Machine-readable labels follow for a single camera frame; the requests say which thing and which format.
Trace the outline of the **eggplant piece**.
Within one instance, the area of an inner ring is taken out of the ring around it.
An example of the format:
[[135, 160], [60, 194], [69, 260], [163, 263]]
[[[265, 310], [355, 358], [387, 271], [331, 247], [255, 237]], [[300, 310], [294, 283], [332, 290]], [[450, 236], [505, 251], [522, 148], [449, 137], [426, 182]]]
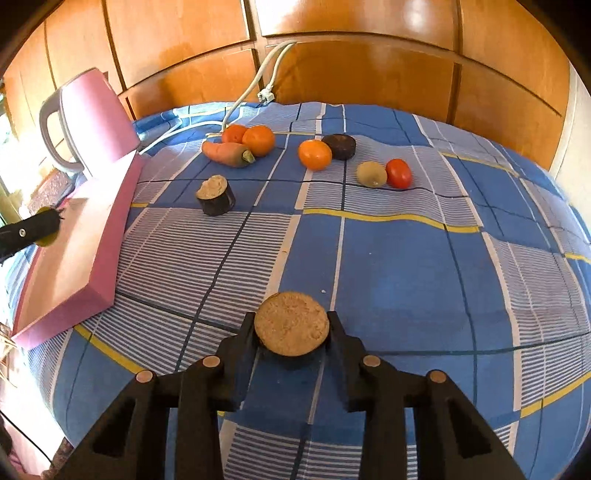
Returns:
[[195, 197], [207, 216], [221, 216], [235, 207], [235, 194], [222, 175], [204, 180], [195, 192]]
[[329, 318], [313, 297], [293, 291], [271, 295], [254, 315], [254, 330], [267, 350], [284, 357], [301, 357], [329, 336]]

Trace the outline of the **orange tangerine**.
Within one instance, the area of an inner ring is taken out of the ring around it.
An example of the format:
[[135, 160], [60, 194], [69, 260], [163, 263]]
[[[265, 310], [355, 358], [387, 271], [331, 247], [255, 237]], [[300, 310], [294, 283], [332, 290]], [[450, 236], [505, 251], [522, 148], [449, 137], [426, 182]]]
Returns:
[[276, 145], [276, 136], [269, 127], [256, 125], [245, 130], [242, 144], [249, 148], [249, 151], [256, 157], [263, 157], [273, 150]]
[[240, 124], [232, 124], [225, 128], [221, 134], [222, 143], [238, 143], [242, 144], [243, 136], [247, 128]]
[[311, 171], [322, 171], [332, 163], [332, 150], [322, 140], [305, 140], [298, 146], [298, 159]]

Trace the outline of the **red tomato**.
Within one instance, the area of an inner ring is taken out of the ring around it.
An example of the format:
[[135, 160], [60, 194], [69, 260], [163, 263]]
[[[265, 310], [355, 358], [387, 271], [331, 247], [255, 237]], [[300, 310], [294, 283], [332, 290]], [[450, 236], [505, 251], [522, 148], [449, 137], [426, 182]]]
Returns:
[[390, 160], [386, 165], [387, 183], [394, 189], [408, 189], [413, 183], [409, 165], [400, 158]]

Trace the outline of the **brown kiwi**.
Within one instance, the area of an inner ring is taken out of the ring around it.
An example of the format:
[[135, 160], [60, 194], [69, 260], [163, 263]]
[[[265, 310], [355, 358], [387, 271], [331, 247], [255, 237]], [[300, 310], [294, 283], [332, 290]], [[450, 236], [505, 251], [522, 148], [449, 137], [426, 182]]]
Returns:
[[376, 161], [365, 161], [356, 167], [356, 179], [368, 188], [381, 188], [388, 180], [386, 168]]

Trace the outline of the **dark eggplant slice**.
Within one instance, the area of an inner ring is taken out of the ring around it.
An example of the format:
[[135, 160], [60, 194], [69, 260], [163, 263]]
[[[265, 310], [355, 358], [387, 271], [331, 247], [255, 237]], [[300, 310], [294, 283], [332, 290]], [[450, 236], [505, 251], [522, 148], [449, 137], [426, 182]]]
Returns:
[[331, 134], [322, 137], [322, 142], [329, 146], [332, 158], [346, 161], [356, 154], [356, 139], [346, 134]]

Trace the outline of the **green lime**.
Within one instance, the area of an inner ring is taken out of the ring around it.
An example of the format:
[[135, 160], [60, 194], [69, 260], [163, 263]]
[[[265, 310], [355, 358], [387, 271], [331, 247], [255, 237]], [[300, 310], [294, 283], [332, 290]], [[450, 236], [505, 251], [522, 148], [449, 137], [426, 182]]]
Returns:
[[35, 244], [39, 247], [51, 245], [57, 238], [62, 217], [61, 211], [53, 207], [42, 207], [36, 215], [39, 223], [39, 238]]

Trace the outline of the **glittery box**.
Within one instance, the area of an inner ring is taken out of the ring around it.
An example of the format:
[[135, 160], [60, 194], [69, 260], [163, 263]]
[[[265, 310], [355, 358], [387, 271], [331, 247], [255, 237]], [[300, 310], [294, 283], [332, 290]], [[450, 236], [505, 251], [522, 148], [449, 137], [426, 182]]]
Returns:
[[49, 175], [36, 187], [27, 203], [27, 209], [31, 214], [36, 213], [41, 207], [56, 205], [63, 195], [71, 191], [73, 180], [66, 173], [53, 169]]

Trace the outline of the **pink tray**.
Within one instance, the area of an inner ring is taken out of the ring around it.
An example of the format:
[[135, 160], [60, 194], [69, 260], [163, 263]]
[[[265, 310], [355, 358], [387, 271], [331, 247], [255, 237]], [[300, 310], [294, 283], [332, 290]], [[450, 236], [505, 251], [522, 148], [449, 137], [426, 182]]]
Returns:
[[126, 220], [145, 159], [130, 153], [64, 202], [55, 241], [37, 249], [12, 339], [32, 349], [114, 303]]

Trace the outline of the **pink electric kettle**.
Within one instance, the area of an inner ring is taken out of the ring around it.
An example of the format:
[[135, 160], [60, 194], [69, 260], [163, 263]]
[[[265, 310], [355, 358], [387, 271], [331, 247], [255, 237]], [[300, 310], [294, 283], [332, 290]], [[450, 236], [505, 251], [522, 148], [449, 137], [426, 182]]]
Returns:
[[[53, 114], [58, 116], [71, 160], [63, 158], [52, 143], [48, 119]], [[54, 167], [67, 174], [95, 176], [140, 144], [118, 96], [95, 67], [54, 91], [40, 107], [38, 119]]]

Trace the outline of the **blue plaid tablecloth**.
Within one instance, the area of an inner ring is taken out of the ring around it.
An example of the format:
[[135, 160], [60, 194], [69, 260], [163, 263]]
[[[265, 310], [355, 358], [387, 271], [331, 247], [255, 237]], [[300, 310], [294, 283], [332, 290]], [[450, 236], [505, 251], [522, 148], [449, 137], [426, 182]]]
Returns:
[[[225, 114], [192, 105], [139, 120], [147, 160], [127, 217], [111, 308], [30, 350], [33, 394], [79, 442], [141, 368], [212, 354], [245, 313], [297, 291], [394, 367], [447, 372], [523, 474], [555, 479], [590, 430], [590, 227], [550, 176], [473, 133], [379, 106], [242, 106], [276, 148], [230, 169], [201, 151]], [[346, 134], [322, 171], [305, 140]], [[403, 159], [408, 189], [356, 167]], [[235, 207], [195, 197], [222, 175]]]

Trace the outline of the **orange carrot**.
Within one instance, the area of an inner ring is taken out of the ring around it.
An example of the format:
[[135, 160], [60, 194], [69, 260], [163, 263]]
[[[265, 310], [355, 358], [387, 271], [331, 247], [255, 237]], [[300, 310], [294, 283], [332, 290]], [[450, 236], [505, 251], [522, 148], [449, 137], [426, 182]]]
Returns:
[[252, 151], [240, 143], [204, 141], [201, 144], [201, 151], [209, 160], [231, 168], [245, 168], [256, 162]]

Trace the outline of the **wooden wardrobe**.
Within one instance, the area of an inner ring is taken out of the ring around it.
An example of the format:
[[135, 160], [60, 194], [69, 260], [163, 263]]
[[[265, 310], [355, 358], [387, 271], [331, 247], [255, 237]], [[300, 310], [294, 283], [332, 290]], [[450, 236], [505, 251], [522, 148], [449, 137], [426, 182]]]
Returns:
[[516, 1], [52, 1], [1, 74], [18, 135], [77, 74], [106, 74], [132, 119], [245, 94], [263, 58], [283, 104], [392, 107], [482, 135], [549, 168], [569, 62]]

